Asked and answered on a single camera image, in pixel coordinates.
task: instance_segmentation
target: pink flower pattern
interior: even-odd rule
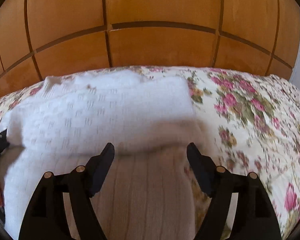
[[[286,197],[284,199],[284,207],[290,212],[297,206],[297,194],[294,192],[294,187],[291,183],[288,184]]]
[[[223,98],[223,102],[226,104],[226,106],[230,107],[235,106],[238,103],[232,94],[226,94],[226,96]]]
[[[250,93],[255,93],[256,92],[256,90],[253,88],[253,86],[245,80],[240,80],[239,86],[242,89],[246,90],[247,92],[250,92]]]
[[[217,110],[217,112],[219,112],[221,114],[226,114],[226,112],[227,112],[227,108],[223,104],[214,105],[214,108]]]
[[[272,118],[271,122],[277,130],[280,130],[280,121],[278,118]]]
[[[265,107],[260,103],[260,101],[259,100],[257,100],[257,99],[255,99],[255,98],[253,98],[252,100],[251,100],[251,103],[254,105],[254,107],[256,108],[256,109],[258,109],[259,111],[264,111],[265,110]]]
[[[121,69],[99,69],[92,73],[109,73]],[[246,175],[247,172],[254,171],[260,174],[270,200],[272,203],[278,203],[274,208],[283,234],[282,238],[285,239],[300,218],[300,92],[298,89],[278,77],[258,77],[231,70],[188,67],[130,67],[129,69],[153,79],[175,75],[189,78],[188,86],[192,96],[205,88],[211,91],[211,98],[215,101],[211,103],[207,98],[203,105],[194,108],[196,112],[200,112],[200,117],[211,118],[216,127],[221,124],[225,127],[219,131],[218,138],[214,138],[216,151],[212,150],[211,154],[215,154],[216,160],[219,160],[221,165],[235,173]],[[72,79],[77,75],[81,74],[73,74],[69,78]],[[29,95],[37,93],[40,84],[1,98],[0,121],[9,106],[14,107]],[[209,130],[206,131],[205,136],[211,137],[213,129],[215,127],[211,127],[211,133]],[[278,132],[274,133],[272,129],[277,129]],[[262,159],[256,156],[255,149],[259,149],[261,145],[259,141],[262,142],[265,150]],[[295,171],[286,170],[284,166],[286,163],[289,165],[292,159],[297,160],[294,162]],[[185,174],[191,180],[195,216],[200,226],[199,222],[202,221],[200,218],[206,213],[202,208],[202,195],[197,194],[201,191],[192,171],[185,169]],[[280,177],[279,183],[275,179],[277,174],[284,174]],[[282,187],[278,187],[277,184],[283,182],[285,184],[282,192]]]

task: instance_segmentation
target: black plastic bracket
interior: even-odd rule
[[[212,197],[207,214],[194,240],[220,240],[232,193],[238,194],[237,209],[228,240],[281,240],[277,217],[258,175],[230,173],[200,154],[194,143],[187,147],[187,158],[202,192]]]
[[[81,240],[106,240],[93,211],[90,197],[99,192],[114,159],[108,143],[102,153],[68,174],[46,172],[30,200],[23,218],[20,240],[70,240],[63,192],[68,192]]]

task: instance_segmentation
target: bed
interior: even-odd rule
[[[300,92],[275,75],[217,68],[128,67],[149,79],[181,76],[189,93],[201,129],[206,155],[216,165],[247,175],[258,174],[273,204],[283,239],[300,220]],[[124,68],[99,69],[107,73]],[[64,76],[71,79],[76,73]],[[25,98],[36,94],[42,82],[0,98],[2,116]],[[191,184],[196,230],[201,225],[210,199],[204,195],[189,167],[184,166]],[[231,225],[224,230],[229,235]]]

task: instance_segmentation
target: fingernail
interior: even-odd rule
[[[0,207],[2,207],[2,200],[0,200]]]

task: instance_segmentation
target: white towel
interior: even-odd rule
[[[0,157],[5,228],[14,239],[42,174],[70,172],[107,142],[117,157],[95,207],[108,239],[142,239],[141,232],[143,239],[194,237],[182,166],[186,145],[200,145],[202,135],[185,79],[145,81],[130,71],[49,77],[36,96],[3,117],[0,131],[6,128],[8,141],[25,148],[12,147]],[[173,148],[165,154],[151,154],[168,146]]]

